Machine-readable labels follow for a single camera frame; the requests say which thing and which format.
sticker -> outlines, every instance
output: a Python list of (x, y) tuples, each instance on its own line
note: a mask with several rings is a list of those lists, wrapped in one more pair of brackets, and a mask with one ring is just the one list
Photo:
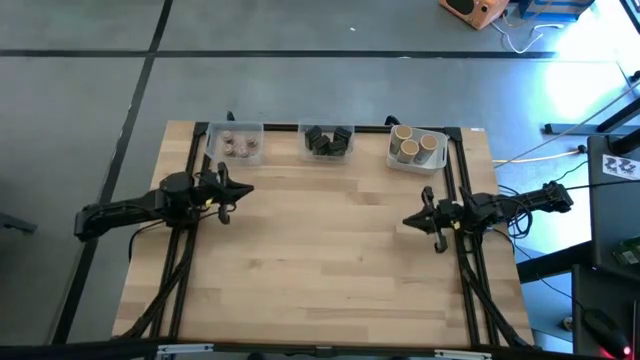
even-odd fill
[(627, 262), (629, 264), (637, 264), (638, 263), (638, 259), (636, 259), (636, 257), (633, 255), (633, 253), (631, 251), (625, 251), (622, 253), (622, 255), (625, 257), (625, 259), (627, 259)]
[(602, 155), (602, 172), (629, 180), (640, 180), (640, 161)]

table leg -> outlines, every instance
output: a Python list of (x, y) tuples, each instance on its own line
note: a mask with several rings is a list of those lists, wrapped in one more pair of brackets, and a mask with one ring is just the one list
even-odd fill
[(540, 256), (518, 264), (520, 283), (536, 281), (539, 278), (556, 275), (571, 270), (571, 266), (582, 264), (589, 266), (592, 255), (591, 241)]
[(0, 213), (0, 226), (7, 229), (17, 229), (32, 234), (38, 227), (35, 224), (18, 219), (11, 215)]

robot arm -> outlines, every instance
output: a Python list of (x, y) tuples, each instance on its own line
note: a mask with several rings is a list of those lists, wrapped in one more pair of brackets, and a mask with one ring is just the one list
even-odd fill
[(492, 195), (487, 193), (469, 194), (460, 188), (463, 205), (444, 199), (435, 206), (433, 190), (427, 186), (422, 191), (422, 210), (402, 221), (407, 226), (422, 230), (427, 234), (437, 234), (436, 251), (446, 250), (443, 228), (463, 230), (467, 233), (482, 234), (489, 226), (510, 222), (520, 215), (542, 210), (564, 213), (571, 210), (573, 200), (564, 186), (550, 182), (542, 189), (516, 196)]
[(109, 204), (91, 204), (76, 214), (74, 235), (80, 241), (101, 236), (109, 229), (152, 220), (164, 220), (169, 227), (195, 223), (200, 219), (203, 206), (219, 204), (218, 218), (229, 223), (227, 205), (233, 205), (253, 191), (252, 185), (229, 179), (224, 163), (218, 172), (207, 170), (200, 175), (195, 186), (193, 177), (186, 172), (169, 175), (160, 187), (135, 199)]

white cable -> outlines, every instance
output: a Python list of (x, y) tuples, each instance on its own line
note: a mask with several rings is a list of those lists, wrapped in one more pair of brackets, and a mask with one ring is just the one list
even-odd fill
[(509, 44), (509, 47), (511, 48), (511, 50), (513, 50), (513, 52), (515, 52), (517, 54), (524, 54), (525, 52), (527, 52), (527, 50), (529, 50), (529, 48), (531, 46), (533, 46), (533, 44), (535, 44), (536, 41), (542, 39), (544, 34), (541, 31), (539, 31), (538, 29), (542, 29), (542, 28), (546, 28), (546, 27), (552, 27), (552, 28), (555, 28), (555, 29), (564, 29), (564, 25), (562, 25), (562, 24), (536, 25), (536, 26), (533, 27), (533, 29), (531, 29), (531, 34), (529, 35), (529, 37), (531, 37), (531, 35), (533, 35), (533, 33), (538, 33), (538, 35), (535, 37), (535, 39), (531, 40), (531, 42), (529, 43), (529, 45), (527, 45), (527, 47), (525, 47), (522, 50), (518, 50), (511, 43), (511, 37), (509, 36), (509, 34), (507, 34), (504, 30), (500, 29), (500, 27), (498, 25), (496, 25), (495, 22), (492, 22), (491, 26), (493, 26), (496, 30), (498, 30), (498, 32), (500, 32), (500, 34), (502, 34), (503, 38), (505, 36), (507, 37), (507, 44)]
[(548, 143), (550, 143), (550, 142), (552, 142), (552, 141), (555, 141), (555, 140), (557, 140), (557, 139), (559, 139), (559, 138), (561, 138), (561, 137), (563, 137), (563, 136), (567, 135), (568, 133), (572, 132), (573, 130), (575, 130), (575, 129), (579, 128), (580, 126), (582, 126), (582, 125), (584, 125), (584, 124), (588, 123), (589, 121), (593, 120), (596, 116), (598, 116), (598, 115), (602, 114), (605, 110), (607, 110), (608, 108), (610, 108), (613, 104), (615, 104), (616, 102), (618, 102), (618, 100), (622, 99), (622, 97), (624, 97), (625, 95), (627, 95), (628, 93), (630, 93), (631, 91), (633, 91), (633, 89), (635, 89), (636, 87), (638, 87), (638, 85), (640, 85), (640, 82), (636, 82), (635, 84), (633, 84), (633, 85), (632, 85), (628, 90), (625, 90), (625, 92), (623, 92), (622, 94), (620, 94), (617, 98), (613, 99), (613, 101), (611, 101), (610, 103), (608, 103), (608, 104), (607, 104), (605, 107), (603, 107), (602, 109), (600, 109), (600, 110), (596, 111), (596, 112), (595, 112), (595, 114), (593, 114), (593, 115), (589, 116), (586, 120), (584, 120), (584, 121), (583, 121), (583, 122), (581, 122), (580, 124), (576, 124), (575, 126), (572, 126), (570, 129), (568, 129), (568, 130), (566, 130), (566, 131), (563, 131), (562, 133), (560, 133), (560, 134), (558, 134), (558, 135), (556, 135), (556, 136), (552, 137), (551, 139), (549, 139), (549, 140), (547, 140), (547, 141), (543, 142), (542, 144), (540, 144), (540, 145), (538, 145), (538, 146), (535, 146), (535, 147), (533, 147), (533, 148), (531, 148), (531, 149), (529, 149), (529, 150), (527, 150), (527, 151), (523, 152), (522, 154), (520, 154), (520, 155), (518, 155), (518, 156), (516, 156), (516, 157), (514, 157), (514, 158), (512, 158), (512, 159), (510, 159), (510, 160), (507, 160), (507, 161), (506, 161), (505, 163), (503, 163), (503, 164), (496, 165), (496, 166), (495, 166), (495, 169), (499, 168), (500, 166), (510, 164), (510, 163), (511, 163), (511, 162), (513, 162), (514, 160), (517, 160), (517, 159), (519, 159), (519, 158), (521, 158), (521, 157), (523, 157), (523, 156), (525, 156), (525, 155), (527, 155), (527, 154), (529, 154), (529, 153), (531, 153), (531, 152), (533, 152), (533, 151), (535, 151), (535, 150), (538, 150), (538, 149), (540, 149), (541, 147), (543, 147), (543, 146), (547, 145)]

cable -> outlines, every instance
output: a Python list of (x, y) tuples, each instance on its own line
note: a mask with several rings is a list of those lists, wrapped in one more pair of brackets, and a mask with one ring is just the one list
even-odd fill
[(493, 26), (496, 30), (498, 30), (498, 32), (500, 32), (502, 34), (503, 38), (505, 36), (507, 37), (507, 44), (509, 44), (509, 47), (511, 48), (511, 50), (513, 50), (513, 52), (515, 52), (516, 54), (524, 54), (524, 53), (526, 53), (527, 50), (529, 50), (529, 48), (531, 46), (533, 46), (533, 44), (536, 43), (536, 41), (542, 39), (544, 34), (538, 29), (547, 28), (547, 27), (552, 27), (552, 28), (556, 28), (556, 29), (564, 29), (564, 25), (562, 25), (562, 24), (536, 25), (536, 26), (533, 27), (533, 29), (531, 29), (531, 34), (529, 35), (529, 37), (531, 37), (531, 35), (533, 35), (534, 32), (538, 33), (538, 35), (533, 40), (531, 40), (531, 42), (529, 42), (529, 45), (527, 45), (524, 49), (518, 50), (518, 49), (515, 48), (515, 46), (513, 46), (513, 43), (511, 42), (511, 36), (509, 36), (509, 34), (506, 31), (502, 30), (498, 25), (495, 24), (495, 22), (492, 22), (491, 26)]
[(572, 172), (578, 170), (579, 168), (582, 167), (582, 165), (584, 165), (584, 164), (586, 164), (588, 162), (589, 162), (589, 160), (585, 160), (585, 161), (581, 162), (580, 165), (578, 165), (578, 166), (574, 167), (573, 169), (567, 171), (566, 173), (564, 173), (564, 175), (560, 176), (559, 178), (557, 178), (557, 179), (555, 179), (553, 181), (558, 182), (558, 181), (564, 179), (565, 176), (567, 176), (567, 175), (571, 174)]
[[(529, 210), (529, 208), (519, 200), (516, 200), (513, 198), (504, 198), (502, 200), (511, 201), (516, 205), (518, 205), (518, 207), (516, 208), (516, 214), (519, 213), (518, 210), (520, 210), (520, 208), (524, 210), (524, 213), (522, 214), (522, 216), (516, 215), (516, 219), (508, 223), (508, 226), (514, 225), (518, 230), (517, 234), (509, 234), (509, 235), (511, 235), (514, 239), (524, 239), (527, 236), (529, 236), (529, 232), (531, 231), (531, 226), (533, 225), (533, 214), (531, 213), (531, 210)], [(520, 227), (520, 220), (522, 220), (524, 217), (527, 218), (527, 227), (524, 230), (522, 230), (522, 228)]]
[[(236, 210), (236, 204), (231, 204), (231, 206), (233, 206), (233, 208), (231, 210), (227, 210), (227, 213), (234, 212)], [(214, 211), (214, 212), (212, 212), (210, 214), (201, 216), (200, 219), (198, 219), (198, 221), (202, 221), (202, 219), (206, 219), (209, 216), (213, 216), (213, 215), (218, 215), (218, 211)]]
[(613, 99), (613, 101), (611, 101), (610, 103), (608, 103), (605, 107), (603, 107), (602, 109), (596, 111), (593, 115), (589, 116), (586, 120), (584, 120), (583, 122), (576, 124), (575, 126), (572, 126), (570, 129), (563, 131), (562, 133), (552, 137), (551, 139), (541, 143), (540, 145), (534, 146), (533, 148), (523, 152), (522, 154), (512, 158), (511, 160), (507, 160), (506, 162), (497, 165), (495, 168), (499, 168), (501, 166), (507, 165), (509, 163), (514, 162), (515, 160), (533, 152), (536, 151), (538, 149), (540, 149), (541, 147), (551, 143), (552, 141), (555, 141), (565, 135), (567, 135), (568, 133), (572, 132), (573, 130), (579, 128), (580, 126), (588, 123), (589, 121), (593, 120), (596, 116), (602, 114), (604, 111), (606, 111), (608, 108), (610, 108), (611, 106), (613, 106), (613, 104), (615, 104), (618, 100), (622, 99), (624, 96), (626, 96), (628, 93), (630, 93), (631, 91), (633, 91), (633, 89), (635, 89), (638, 85), (640, 85), (640, 82), (636, 82), (635, 84), (633, 84), (629, 89), (625, 90), (622, 94), (618, 95), (618, 97), (616, 97), (615, 99)]
[(511, 191), (512, 193), (514, 193), (515, 195), (520, 195), (519, 192), (515, 191), (514, 189), (508, 187), (508, 186), (504, 186), (504, 185), (498, 185), (498, 187), (503, 188), (505, 190)]
[(618, 184), (629, 184), (629, 183), (636, 183), (636, 182), (640, 182), (640, 180), (622, 180), (622, 181), (613, 181), (610, 183), (599, 183), (599, 184), (589, 184), (589, 185), (580, 185), (580, 186), (573, 186), (570, 188), (565, 188), (565, 190), (569, 191), (569, 190), (577, 190), (577, 189), (584, 189), (584, 188), (593, 188), (593, 187), (600, 187), (600, 186), (609, 186), (609, 185), (618, 185)]
[[(556, 154), (556, 155), (549, 155), (549, 156), (543, 156), (543, 157), (532, 158), (532, 159), (512, 160), (511, 162), (514, 163), (514, 164), (521, 164), (521, 163), (534, 162), (534, 161), (557, 159), (557, 158), (560, 158), (560, 157), (563, 157), (563, 156), (569, 156), (569, 155), (580, 154), (580, 153), (582, 153), (580, 150), (572, 150), (572, 151), (568, 151), (566, 153), (561, 153), (561, 154)], [(509, 162), (509, 160), (493, 160), (493, 162), (495, 162), (495, 163), (506, 163), (506, 162)]]
[[(511, 243), (511, 247), (512, 247), (512, 248), (518, 249), (518, 251), (520, 251), (520, 252), (521, 252), (524, 256), (526, 256), (529, 260), (533, 260), (533, 258), (532, 258), (529, 254), (527, 254), (524, 250), (522, 250), (522, 248), (520, 248), (518, 245), (516, 245), (516, 241), (515, 241), (515, 239), (514, 239), (514, 240), (511, 240), (511, 238), (509, 238), (509, 236), (507, 236), (507, 234), (503, 233), (502, 231), (500, 231), (500, 230), (498, 230), (498, 229), (493, 229), (493, 231), (495, 231), (495, 232), (499, 233), (500, 235), (504, 236), (504, 238), (505, 238), (505, 239), (507, 239), (507, 241)], [(551, 290), (553, 290), (553, 291), (555, 291), (555, 292), (557, 292), (557, 293), (559, 293), (559, 294), (561, 294), (561, 295), (564, 295), (564, 296), (568, 297), (568, 298), (569, 298), (573, 303), (575, 303), (576, 305), (578, 305), (578, 306), (579, 306), (579, 307), (584, 311), (584, 306), (582, 306), (582, 304), (581, 304), (578, 300), (576, 300), (576, 299), (574, 299), (573, 297), (571, 297), (571, 295), (569, 295), (569, 294), (565, 293), (564, 291), (558, 290), (558, 289), (557, 289), (557, 288), (555, 288), (554, 286), (551, 286), (551, 284), (549, 284), (548, 282), (546, 282), (546, 281), (542, 278), (542, 276), (540, 276), (538, 273), (536, 273), (536, 277), (538, 277), (538, 280), (542, 281), (542, 283), (543, 283), (543, 284), (545, 284), (545, 285), (547, 285)]]
[(133, 235), (131, 235), (131, 238), (129, 239), (129, 262), (131, 262), (131, 257), (133, 256), (133, 241), (136, 238), (136, 236), (143, 232), (144, 230), (147, 230), (150, 227), (154, 227), (156, 225), (160, 225), (164, 223), (164, 220), (160, 220), (160, 221), (156, 221), (153, 224), (147, 225), (147, 226), (143, 226), (141, 228), (139, 228), (138, 230), (136, 230)]
[[(227, 211), (228, 213), (235, 211), (235, 209), (236, 209), (236, 204), (232, 204), (232, 205), (233, 205), (233, 208), (232, 208), (231, 210), (228, 210), (228, 211)], [(212, 213), (210, 213), (210, 214), (207, 214), (207, 215), (201, 216), (201, 217), (198, 219), (198, 221), (201, 221), (202, 219), (206, 219), (206, 218), (208, 218), (209, 216), (213, 216), (213, 215), (217, 215), (217, 214), (218, 214), (218, 212), (217, 212), (217, 211), (215, 211), (215, 212), (212, 212)], [(149, 224), (149, 225), (143, 226), (143, 227), (139, 228), (138, 230), (136, 230), (136, 231), (133, 233), (133, 235), (131, 235), (131, 238), (129, 239), (129, 262), (131, 262), (131, 257), (133, 256), (133, 242), (134, 242), (134, 240), (135, 240), (136, 236), (138, 236), (138, 234), (140, 234), (141, 232), (143, 232), (143, 231), (145, 231), (145, 230), (147, 230), (147, 229), (149, 229), (149, 228), (151, 228), (151, 227), (154, 227), (154, 226), (156, 226), (156, 225), (160, 225), (160, 224), (162, 224), (162, 223), (164, 223), (164, 222), (165, 222), (165, 220), (160, 220), (160, 221), (156, 221), (156, 222), (154, 222), (153, 224)]]

